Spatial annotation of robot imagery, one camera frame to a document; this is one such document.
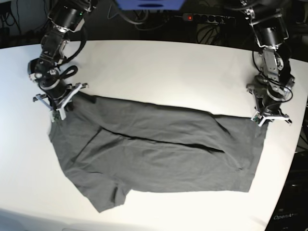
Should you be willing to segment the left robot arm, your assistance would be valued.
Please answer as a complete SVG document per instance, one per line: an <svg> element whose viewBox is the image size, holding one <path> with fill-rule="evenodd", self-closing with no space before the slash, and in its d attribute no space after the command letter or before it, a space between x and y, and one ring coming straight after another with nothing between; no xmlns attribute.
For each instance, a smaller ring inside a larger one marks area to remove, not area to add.
<svg viewBox="0 0 308 231"><path fill-rule="evenodd" d="M242 0L240 11L248 17L261 48L263 66L260 74L267 84L261 96L260 115L279 115L280 105L292 99L295 77L291 74L291 50L286 44L289 34L283 19L286 0Z"/></svg>

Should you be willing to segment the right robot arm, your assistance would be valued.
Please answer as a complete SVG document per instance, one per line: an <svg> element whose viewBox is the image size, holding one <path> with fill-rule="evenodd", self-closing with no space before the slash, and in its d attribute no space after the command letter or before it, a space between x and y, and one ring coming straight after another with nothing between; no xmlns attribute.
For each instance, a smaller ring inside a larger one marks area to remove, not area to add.
<svg viewBox="0 0 308 231"><path fill-rule="evenodd" d="M72 65L61 71L62 65L71 62L84 48L87 42L87 32L84 18L96 9L96 0L59 0L52 7L48 21L50 28L41 40L41 54L39 58L28 63L28 74L44 92L34 97L34 101L49 100L46 105L52 112L65 109L74 94L85 84L66 84L65 79L75 75L78 67ZM68 44L68 33L81 31L79 48L70 57L64 54L64 48Z"/></svg>

